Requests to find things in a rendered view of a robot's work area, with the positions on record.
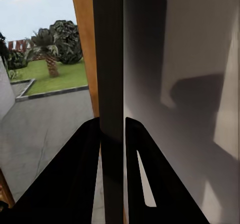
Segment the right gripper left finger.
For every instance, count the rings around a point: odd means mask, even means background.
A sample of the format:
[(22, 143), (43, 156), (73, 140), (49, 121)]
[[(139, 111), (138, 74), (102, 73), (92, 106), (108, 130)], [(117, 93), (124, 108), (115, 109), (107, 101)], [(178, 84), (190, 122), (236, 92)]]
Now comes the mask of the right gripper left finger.
[(0, 224), (91, 224), (100, 117), (83, 123)]

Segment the poster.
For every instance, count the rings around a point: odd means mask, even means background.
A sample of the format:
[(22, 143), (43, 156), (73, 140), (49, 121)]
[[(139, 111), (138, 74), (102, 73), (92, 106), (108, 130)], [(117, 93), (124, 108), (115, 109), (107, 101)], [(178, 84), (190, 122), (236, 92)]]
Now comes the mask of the poster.
[(124, 224), (124, 0), (92, 0), (106, 224)]

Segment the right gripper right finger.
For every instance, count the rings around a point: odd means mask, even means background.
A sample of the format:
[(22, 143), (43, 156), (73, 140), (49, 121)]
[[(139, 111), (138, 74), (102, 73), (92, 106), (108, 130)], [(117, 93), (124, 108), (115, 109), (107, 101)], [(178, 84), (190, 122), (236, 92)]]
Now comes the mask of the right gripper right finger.
[[(145, 126), (125, 119), (129, 224), (210, 224)], [(145, 204), (139, 152), (156, 207)]]

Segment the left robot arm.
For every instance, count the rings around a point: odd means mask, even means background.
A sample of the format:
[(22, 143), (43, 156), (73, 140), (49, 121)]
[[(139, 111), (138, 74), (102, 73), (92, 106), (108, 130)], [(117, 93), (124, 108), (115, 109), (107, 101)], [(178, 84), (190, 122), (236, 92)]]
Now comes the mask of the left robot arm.
[(1, 222), (11, 209), (9, 208), (9, 204), (2, 200), (0, 200), (0, 208), (2, 208), (0, 210), (0, 222)]

